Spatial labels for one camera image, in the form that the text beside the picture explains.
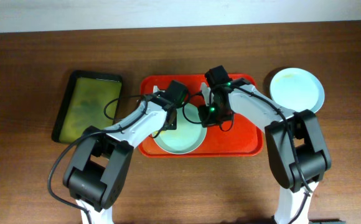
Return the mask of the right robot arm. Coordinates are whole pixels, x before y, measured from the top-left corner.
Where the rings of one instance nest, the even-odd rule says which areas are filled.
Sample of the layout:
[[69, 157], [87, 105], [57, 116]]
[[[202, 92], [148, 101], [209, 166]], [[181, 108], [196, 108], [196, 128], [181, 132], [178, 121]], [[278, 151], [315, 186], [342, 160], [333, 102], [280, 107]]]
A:
[[245, 78], [232, 79], [223, 66], [211, 68], [200, 87], [203, 127], [221, 126], [242, 115], [265, 134], [271, 173], [280, 185], [274, 223], [309, 223], [311, 197], [331, 157], [315, 113], [284, 108]]

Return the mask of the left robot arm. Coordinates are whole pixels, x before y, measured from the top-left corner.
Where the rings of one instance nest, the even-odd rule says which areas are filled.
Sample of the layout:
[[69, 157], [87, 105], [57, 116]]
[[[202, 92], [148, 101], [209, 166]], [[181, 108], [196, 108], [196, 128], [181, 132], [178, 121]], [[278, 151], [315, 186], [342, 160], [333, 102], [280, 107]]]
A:
[[143, 95], [138, 107], [107, 128], [90, 126], [70, 147], [74, 153], [63, 185], [81, 211], [82, 223], [111, 223], [111, 207], [126, 180], [134, 150], [152, 134], [175, 124], [187, 87], [171, 81], [164, 90]]

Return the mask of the light blue plate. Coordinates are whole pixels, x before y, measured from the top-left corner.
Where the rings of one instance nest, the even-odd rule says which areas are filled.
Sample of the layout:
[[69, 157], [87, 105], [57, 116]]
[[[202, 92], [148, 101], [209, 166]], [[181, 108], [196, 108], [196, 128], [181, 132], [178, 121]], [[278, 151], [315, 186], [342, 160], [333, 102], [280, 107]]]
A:
[[325, 95], [322, 83], [311, 72], [301, 68], [281, 69], [270, 81], [273, 101], [297, 112], [308, 110], [307, 99], [318, 94]]

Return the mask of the light green plate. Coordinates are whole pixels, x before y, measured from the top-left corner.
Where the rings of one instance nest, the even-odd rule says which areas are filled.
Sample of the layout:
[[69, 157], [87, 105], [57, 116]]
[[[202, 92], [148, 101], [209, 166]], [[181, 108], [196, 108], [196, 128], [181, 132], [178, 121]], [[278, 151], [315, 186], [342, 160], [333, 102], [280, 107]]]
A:
[[183, 111], [189, 120], [198, 120], [197, 107], [186, 104], [184, 108], [177, 109], [176, 129], [161, 131], [158, 137], [154, 138], [154, 142], [170, 154], [187, 154], [196, 150], [203, 143], [207, 134], [207, 128], [203, 128], [201, 124], [187, 121]]

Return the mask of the white plate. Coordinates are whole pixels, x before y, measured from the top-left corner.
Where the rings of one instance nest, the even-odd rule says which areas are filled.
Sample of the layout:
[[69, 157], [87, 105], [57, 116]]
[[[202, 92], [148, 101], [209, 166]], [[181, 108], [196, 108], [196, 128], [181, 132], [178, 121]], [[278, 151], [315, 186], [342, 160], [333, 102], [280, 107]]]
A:
[[314, 113], [317, 113], [323, 106], [325, 100], [325, 95], [318, 94], [310, 96], [307, 99], [307, 109], [311, 110]]

